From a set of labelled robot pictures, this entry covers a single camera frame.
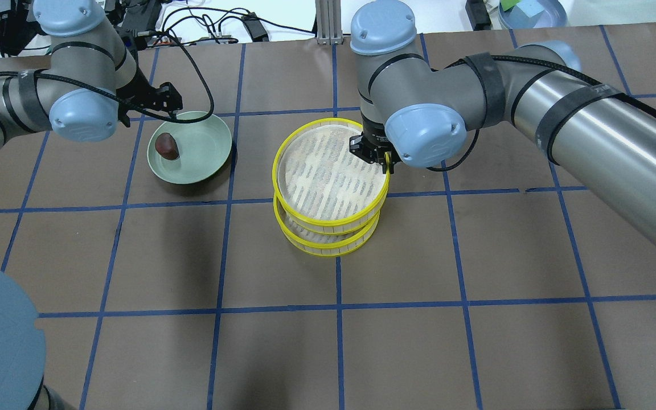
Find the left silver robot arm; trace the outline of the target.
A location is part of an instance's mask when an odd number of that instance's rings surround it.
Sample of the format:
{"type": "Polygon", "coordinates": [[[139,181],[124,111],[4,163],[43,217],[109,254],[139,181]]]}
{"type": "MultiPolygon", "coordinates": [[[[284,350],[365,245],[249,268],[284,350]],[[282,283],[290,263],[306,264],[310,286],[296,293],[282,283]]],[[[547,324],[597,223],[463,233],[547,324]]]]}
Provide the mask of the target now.
{"type": "MultiPolygon", "coordinates": [[[[15,137],[55,132],[74,142],[109,138],[135,110],[175,120],[182,97],[149,85],[137,60],[94,1],[35,1],[52,40],[49,68],[0,72],[0,149],[15,137]]],[[[68,408],[44,385],[44,332],[22,288],[0,271],[0,409],[68,408]]]]}

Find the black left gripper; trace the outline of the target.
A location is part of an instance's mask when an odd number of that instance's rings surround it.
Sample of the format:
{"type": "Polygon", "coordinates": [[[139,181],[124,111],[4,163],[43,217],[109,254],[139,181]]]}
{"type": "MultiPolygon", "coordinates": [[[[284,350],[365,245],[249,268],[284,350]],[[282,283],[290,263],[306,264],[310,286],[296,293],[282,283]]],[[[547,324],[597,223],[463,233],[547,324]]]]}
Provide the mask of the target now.
{"type": "Polygon", "coordinates": [[[138,108],[157,112],[175,113],[184,109],[182,95],[172,83],[162,83],[154,88],[140,68],[136,68],[125,85],[117,86],[116,96],[138,108]]]}

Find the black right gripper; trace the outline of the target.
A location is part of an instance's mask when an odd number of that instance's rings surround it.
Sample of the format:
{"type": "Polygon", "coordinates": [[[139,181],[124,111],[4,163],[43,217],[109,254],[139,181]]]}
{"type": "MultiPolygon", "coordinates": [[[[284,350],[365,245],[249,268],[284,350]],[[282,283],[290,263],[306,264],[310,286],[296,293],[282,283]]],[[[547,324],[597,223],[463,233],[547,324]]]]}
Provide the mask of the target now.
{"type": "Polygon", "coordinates": [[[377,122],[363,122],[359,135],[349,138],[349,152],[366,163],[384,166],[384,173],[388,175],[393,175],[395,164],[401,162],[384,125],[377,122]]]}

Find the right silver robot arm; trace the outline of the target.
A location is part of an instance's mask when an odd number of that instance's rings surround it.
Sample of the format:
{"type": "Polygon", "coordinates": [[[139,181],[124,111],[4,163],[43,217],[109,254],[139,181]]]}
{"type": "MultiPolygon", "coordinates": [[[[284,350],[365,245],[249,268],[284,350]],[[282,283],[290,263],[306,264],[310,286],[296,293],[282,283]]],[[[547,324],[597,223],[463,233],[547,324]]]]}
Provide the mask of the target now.
{"type": "Polygon", "coordinates": [[[374,1],[351,21],[363,131],[349,151],[392,173],[442,171],[467,132],[506,121],[656,246],[656,109],[580,72],[565,42],[467,55],[435,70],[406,3],[374,1]]]}

